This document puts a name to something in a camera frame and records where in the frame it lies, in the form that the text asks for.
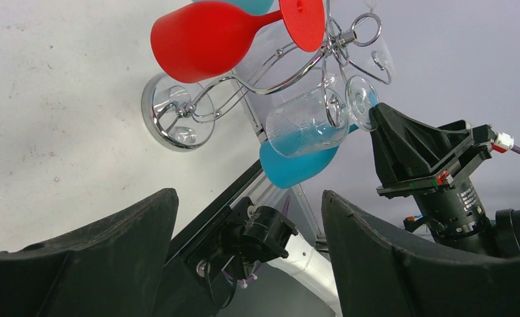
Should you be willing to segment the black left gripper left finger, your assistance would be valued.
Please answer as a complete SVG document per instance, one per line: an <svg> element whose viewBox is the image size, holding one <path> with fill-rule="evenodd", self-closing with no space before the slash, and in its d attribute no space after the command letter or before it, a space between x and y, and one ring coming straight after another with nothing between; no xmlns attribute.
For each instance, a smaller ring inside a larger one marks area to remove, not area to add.
<svg viewBox="0 0 520 317"><path fill-rule="evenodd" d="M0 316L151 316L178 205L166 188L79 229L0 252Z"/></svg>

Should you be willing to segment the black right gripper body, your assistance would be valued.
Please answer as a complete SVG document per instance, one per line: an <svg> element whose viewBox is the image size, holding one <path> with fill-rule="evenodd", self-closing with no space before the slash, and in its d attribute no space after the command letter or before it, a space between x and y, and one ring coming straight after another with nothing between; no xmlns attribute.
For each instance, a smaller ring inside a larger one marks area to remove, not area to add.
<svg viewBox="0 0 520 317"><path fill-rule="evenodd" d="M459 187L492 156L496 134L465 120L439 127L379 103L369 111L375 171L381 197L408 197Z"/></svg>

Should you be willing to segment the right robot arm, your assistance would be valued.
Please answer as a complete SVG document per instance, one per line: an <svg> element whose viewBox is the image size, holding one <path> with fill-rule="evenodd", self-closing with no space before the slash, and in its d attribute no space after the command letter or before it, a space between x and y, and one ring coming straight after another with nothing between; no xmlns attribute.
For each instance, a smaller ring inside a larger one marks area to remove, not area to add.
<svg viewBox="0 0 520 317"><path fill-rule="evenodd" d="M435 242L450 248L520 256L520 210L500 210L489 219L471 182L493 152L520 154L510 135L465 120L433 127L384 103L370 109L369 119L378 194L413 197L419 208L418 219L404 222L407 231L426 226Z"/></svg>

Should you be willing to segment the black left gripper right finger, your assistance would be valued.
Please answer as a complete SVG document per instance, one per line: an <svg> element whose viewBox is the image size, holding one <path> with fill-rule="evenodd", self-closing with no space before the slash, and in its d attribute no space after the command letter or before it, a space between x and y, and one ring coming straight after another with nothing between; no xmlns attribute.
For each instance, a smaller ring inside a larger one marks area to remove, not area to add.
<svg viewBox="0 0 520 317"><path fill-rule="evenodd" d="M520 316L520 256L436 244L331 190L321 214L344 316Z"/></svg>

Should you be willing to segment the blue plastic wine glass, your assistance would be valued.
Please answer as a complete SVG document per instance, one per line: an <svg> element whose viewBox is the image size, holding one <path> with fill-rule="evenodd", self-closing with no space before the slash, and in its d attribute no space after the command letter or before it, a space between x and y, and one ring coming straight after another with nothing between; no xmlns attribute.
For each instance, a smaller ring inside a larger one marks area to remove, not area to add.
<svg viewBox="0 0 520 317"><path fill-rule="evenodd" d="M269 141L259 148L259 161L266 177L280 189L288 189L321 173L334 159L339 146L298 157L284 157Z"/></svg>

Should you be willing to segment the red plastic wine glass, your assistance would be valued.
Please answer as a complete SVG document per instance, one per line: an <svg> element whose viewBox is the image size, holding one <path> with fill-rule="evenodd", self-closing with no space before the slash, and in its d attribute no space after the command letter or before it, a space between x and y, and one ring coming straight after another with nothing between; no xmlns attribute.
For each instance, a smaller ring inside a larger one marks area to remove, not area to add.
<svg viewBox="0 0 520 317"><path fill-rule="evenodd" d="M305 52L321 47L325 34L322 1L279 1L279 9L251 15L223 1L191 3L160 17L150 45L161 69L182 83L197 83L233 69L249 51L257 32L282 21L292 41Z"/></svg>

